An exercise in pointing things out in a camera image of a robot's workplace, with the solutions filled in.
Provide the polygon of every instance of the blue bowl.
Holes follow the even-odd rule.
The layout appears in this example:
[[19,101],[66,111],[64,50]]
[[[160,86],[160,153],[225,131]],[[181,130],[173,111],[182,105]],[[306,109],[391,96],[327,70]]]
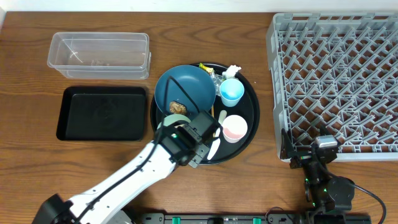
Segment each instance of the blue bowl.
[[174,77],[182,88],[188,93],[190,98],[199,107],[199,110],[209,111],[216,99],[216,88],[209,74],[201,68],[192,65],[180,65],[167,70],[157,81],[155,87],[155,101],[157,107],[162,113],[170,114],[169,104],[176,101],[187,107],[186,116],[194,118],[198,112],[191,101],[184,95],[180,88],[169,81],[169,90],[167,93],[166,107],[164,105],[164,95],[166,81],[169,76]]

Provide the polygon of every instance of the black round tray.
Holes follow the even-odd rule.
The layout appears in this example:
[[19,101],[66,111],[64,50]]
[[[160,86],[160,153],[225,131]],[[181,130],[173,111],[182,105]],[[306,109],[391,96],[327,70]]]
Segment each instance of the black round tray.
[[[214,68],[217,74],[221,74],[224,72],[227,67],[220,64],[215,63],[203,63],[207,67]],[[199,66],[199,63],[191,64],[194,66]],[[202,160],[201,165],[211,165],[211,164],[219,164],[220,162],[228,161],[239,153],[241,153],[251,142],[256,134],[257,128],[260,122],[260,107],[259,101],[257,99],[256,93],[253,90],[253,87],[250,85],[247,79],[240,74],[239,72],[235,76],[239,79],[244,86],[244,95],[242,96],[239,103],[234,107],[226,107],[221,102],[221,97],[216,96],[216,100],[214,102],[214,117],[218,120],[218,116],[220,115],[221,110],[226,110],[226,115],[236,114],[241,116],[248,123],[248,133],[237,143],[231,144],[225,141],[223,133],[220,133],[220,146],[213,156],[213,158],[208,161],[206,158]],[[152,125],[152,129],[155,131],[156,127],[159,125],[162,119],[162,112],[158,109],[155,98],[153,97],[152,103],[150,104],[150,123]]]

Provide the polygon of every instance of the crumpled plastic wrap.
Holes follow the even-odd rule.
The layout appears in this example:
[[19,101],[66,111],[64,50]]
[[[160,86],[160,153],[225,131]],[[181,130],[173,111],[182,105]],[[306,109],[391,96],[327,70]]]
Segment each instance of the crumpled plastic wrap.
[[213,72],[210,75],[210,78],[213,80],[214,87],[216,88],[216,96],[221,96],[220,86],[221,86],[222,82],[224,81],[223,77],[221,75],[217,75],[215,72]]

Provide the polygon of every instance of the wall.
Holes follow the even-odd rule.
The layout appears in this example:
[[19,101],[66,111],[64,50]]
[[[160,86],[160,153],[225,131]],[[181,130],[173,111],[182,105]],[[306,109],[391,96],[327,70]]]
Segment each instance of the wall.
[[5,11],[397,11],[397,0],[0,0]]
[[5,16],[6,16],[6,12],[0,7],[0,31],[1,31],[2,22],[3,22]]

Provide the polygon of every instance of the blue cup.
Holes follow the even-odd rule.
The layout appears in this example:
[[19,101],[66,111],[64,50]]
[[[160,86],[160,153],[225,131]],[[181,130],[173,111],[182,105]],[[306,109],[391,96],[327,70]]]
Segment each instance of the blue cup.
[[235,79],[230,78],[222,82],[220,86],[221,100],[227,107],[236,106],[244,93],[243,84]]

